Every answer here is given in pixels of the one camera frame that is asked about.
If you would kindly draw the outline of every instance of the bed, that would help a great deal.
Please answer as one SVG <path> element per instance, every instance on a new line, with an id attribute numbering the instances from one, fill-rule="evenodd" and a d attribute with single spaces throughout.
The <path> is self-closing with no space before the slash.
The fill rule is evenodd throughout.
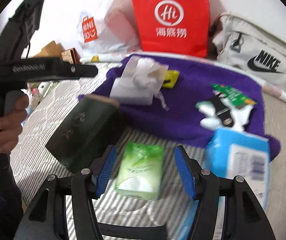
<path id="1" fill-rule="evenodd" d="M 120 66 L 119 63 L 98 63 L 99 74 L 97 77 L 61 82 L 40 103 L 24 124 L 19 144 L 11 154 L 11 164 L 14 177 L 22 192 L 22 198 L 27 205 L 49 174 L 53 173 L 58 177 L 70 175 L 69 171 L 45 148 L 45 144 L 77 104 L 77 96 L 94 91 L 105 80 L 107 71 L 118 66 Z M 281 141 L 281 152 L 270 163 L 270 189 L 266 208 L 266 214 L 275 236 L 281 240 L 286 239 L 286 103 L 267 94 L 263 94 L 263 98 L 265 103 L 265 132 Z M 119 167 L 119 155 L 106 193 L 100 200 L 94 202 L 98 221 L 141 227 L 156 226 L 167 222 L 168 228 L 171 225 L 176 226 L 169 232 L 170 238 L 178 239 L 176 236 L 180 229 L 178 227 L 184 221 L 185 213 L 189 208 L 189 201 L 182 189 L 174 165 L 173 149 L 177 143 L 155 138 L 128 127 L 117 144 L 119 153 L 122 152 L 128 140 L 159 144 L 165 147 L 167 158 L 163 164 L 161 200 L 155 204 L 115 195 L 113 181 Z M 185 149 L 190 157 L 196 158 L 201 165 L 203 164 L 203 149 L 187 145 L 185 145 Z M 76 239 L 71 197 L 66 198 L 66 208 L 70 239 Z M 142 219 L 137 220 L 138 215 L 142 214 Z"/>

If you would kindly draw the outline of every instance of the nike logo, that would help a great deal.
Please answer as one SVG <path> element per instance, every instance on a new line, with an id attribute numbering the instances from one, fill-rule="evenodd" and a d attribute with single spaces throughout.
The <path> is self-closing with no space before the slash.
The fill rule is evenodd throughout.
<path id="1" fill-rule="evenodd" d="M 262 65 L 262 67 L 255 65 L 255 61 L 258 64 Z M 281 62 L 277 58 L 265 52 L 264 50 L 261 50 L 258 56 L 255 56 L 248 61 L 248 67 L 251 70 L 256 71 L 256 72 L 269 72 L 269 73 L 283 74 L 283 72 L 276 70 L 276 68 L 279 67 L 280 63 Z"/>

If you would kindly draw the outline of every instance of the hand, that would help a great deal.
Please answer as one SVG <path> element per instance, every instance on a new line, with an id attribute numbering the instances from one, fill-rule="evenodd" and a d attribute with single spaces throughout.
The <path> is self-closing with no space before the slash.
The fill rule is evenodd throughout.
<path id="1" fill-rule="evenodd" d="M 10 114 L 0 117 L 0 153 L 9 154 L 18 143 L 18 136 L 22 132 L 21 123 L 26 119 L 25 108 L 29 105 L 27 95 L 17 99 L 15 109 Z"/>

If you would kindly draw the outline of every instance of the white wall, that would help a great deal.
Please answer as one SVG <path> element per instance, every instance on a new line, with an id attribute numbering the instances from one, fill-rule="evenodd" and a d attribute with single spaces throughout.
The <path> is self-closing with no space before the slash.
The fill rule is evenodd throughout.
<path id="1" fill-rule="evenodd" d="M 0 15 L 0 32 L 9 17 L 23 0 L 12 0 Z M 39 31 L 31 40 L 30 55 L 37 54 L 52 40 L 60 42 L 66 49 L 75 47 L 83 52 L 77 42 L 76 26 L 79 20 L 79 0 L 45 0 Z M 286 40 L 286 8 L 279 0 L 210 0 L 211 23 L 224 11 L 244 14 L 264 26 L 276 36 Z M 124 11 L 135 25 L 131 0 L 127 0 Z"/>

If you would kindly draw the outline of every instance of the small box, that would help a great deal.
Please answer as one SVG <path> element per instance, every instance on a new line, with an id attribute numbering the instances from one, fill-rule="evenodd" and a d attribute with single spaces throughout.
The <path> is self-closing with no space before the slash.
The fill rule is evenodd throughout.
<path id="1" fill-rule="evenodd" d="M 56 44 L 55 41 L 51 41 L 34 57 L 61 57 L 63 51 L 64 49 L 60 43 Z"/>
<path id="2" fill-rule="evenodd" d="M 180 76 L 180 72 L 177 70 L 168 70 L 163 82 L 163 88 L 173 88 Z"/>
<path id="3" fill-rule="evenodd" d="M 218 177 L 244 177 L 263 208 L 268 198 L 269 162 L 267 138 L 229 128 L 216 129 L 206 149 L 206 169 Z"/>

